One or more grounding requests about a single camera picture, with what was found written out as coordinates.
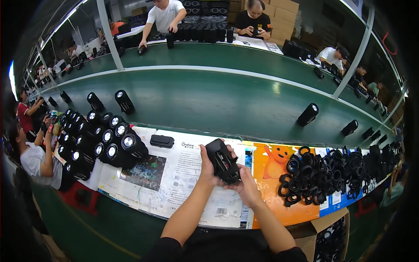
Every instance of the red wire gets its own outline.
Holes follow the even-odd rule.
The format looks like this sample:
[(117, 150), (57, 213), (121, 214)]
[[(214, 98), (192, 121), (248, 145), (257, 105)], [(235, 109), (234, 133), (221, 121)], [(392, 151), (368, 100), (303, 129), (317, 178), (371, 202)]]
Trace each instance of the red wire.
[(387, 52), (389, 52), (390, 54), (392, 54), (392, 55), (396, 55), (397, 54), (397, 48), (396, 48), (396, 50), (394, 51), (394, 53), (392, 53), (390, 50), (388, 50), (388, 48), (385, 46), (385, 43), (384, 43), (384, 40), (386, 39), (386, 37), (388, 36), (388, 34), (390, 33), (390, 30), (388, 29), (388, 27), (387, 27), (387, 33), (385, 34), (385, 36), (384, 36), (384, 38), (383, 38), (383, 45), (384, 45), (384, 47), (385, 47), (385, 49), (387, 50)]

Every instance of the yellow floor line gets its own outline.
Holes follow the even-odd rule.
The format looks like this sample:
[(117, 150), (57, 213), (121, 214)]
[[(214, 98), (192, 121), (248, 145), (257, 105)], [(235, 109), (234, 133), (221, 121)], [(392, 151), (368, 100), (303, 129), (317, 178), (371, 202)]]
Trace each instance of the yellow floor line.
[(79, 220), (80, 223), (82, 223), (85, 227), (87, 227), (87, 229), (89, 229), (93, 234), (97, 235), (99, 238), (101, 238), (103, 241), (105, 241), (106, 243), (112, 245), (113, 247), (115, 247), (117, 250), (124, 252), (130, 256), (132, 256), (133, 258), (136, 259), (140, 259), (141, 256), (132, 253), (131, 251), (126, 250), (125, 248), (123, 248), (122, 246), (112, 242), (111, 240), (109, 240), (108, 238), (106, 238), (105, 236), (103, 236), (102, 234), (100, 234), (99, 232), (97, 232), (96, 230), (94, 230), (92, 227), (90, 227), (86, 222), (83, 221), (83, 219), (81, 219), (81, 217), (79, 217), (65, 202), (64, 200), (61, 198), (61, 196), (58, 194), (58, 192), (56, 190), (54, 190), (55, 194), (57, 195), (58, 199), (63, 203), (63, 205), (68, 209), (68, 211), (77, 219)]

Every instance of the orange shirt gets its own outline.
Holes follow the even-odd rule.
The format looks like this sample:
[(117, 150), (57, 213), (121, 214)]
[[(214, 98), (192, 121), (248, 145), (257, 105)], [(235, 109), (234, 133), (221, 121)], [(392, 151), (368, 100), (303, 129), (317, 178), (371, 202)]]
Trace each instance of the orange shirt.
[(115, 23), (113, 23), (114, 29), (111, 29), (112, 35), (114, 36), (114, 35), (118, 34), (119, 33), (118, 27), (120, 27), (120, 26), (122, 26), (124, 24), (125, 24), (124, 22), (115, 22)]

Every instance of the orange poster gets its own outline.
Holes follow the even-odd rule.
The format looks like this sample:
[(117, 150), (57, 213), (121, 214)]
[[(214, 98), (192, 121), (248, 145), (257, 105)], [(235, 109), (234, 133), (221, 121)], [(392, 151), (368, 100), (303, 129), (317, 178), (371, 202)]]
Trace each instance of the orange poster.
[[(281, 184), (279, 177), (287, 173), (287, 162), (300, 147), (289, 145), (253, 143), (253, 177), (256, 179), (262, 198), (274, 212), (278, 220), (285, 226), (310, 221), (319, 218), (318, 205), (306, 205), (304, 200), (286, 207), (284, 198), (278, 195)], [(260, 228), (257, 217), (253, 218), (253, 229)]]

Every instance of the open cardboard box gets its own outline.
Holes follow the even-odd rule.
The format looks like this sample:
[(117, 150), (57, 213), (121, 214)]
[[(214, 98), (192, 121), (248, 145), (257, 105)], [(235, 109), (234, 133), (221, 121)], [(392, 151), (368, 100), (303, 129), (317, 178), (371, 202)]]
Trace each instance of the open cardboard box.
[(295, 239), (296, 245), (302, 249), (309, 262), (314, 261), (314, 251), (316, 249), (316, 236), (324, 229), (330, 227), (333, 223), (338, 221), (341, 217), (345, 217), (346, 237), (344, 240), (345, 248), (342, 251), (340, 259), (336, 261), (344, 261), (346, 251), (348, 250), (349, 241), (349, 211), (347, 208), (340, 209), (327, 216), (297, 224), (295, 226), (288, 226), (287, 229)]

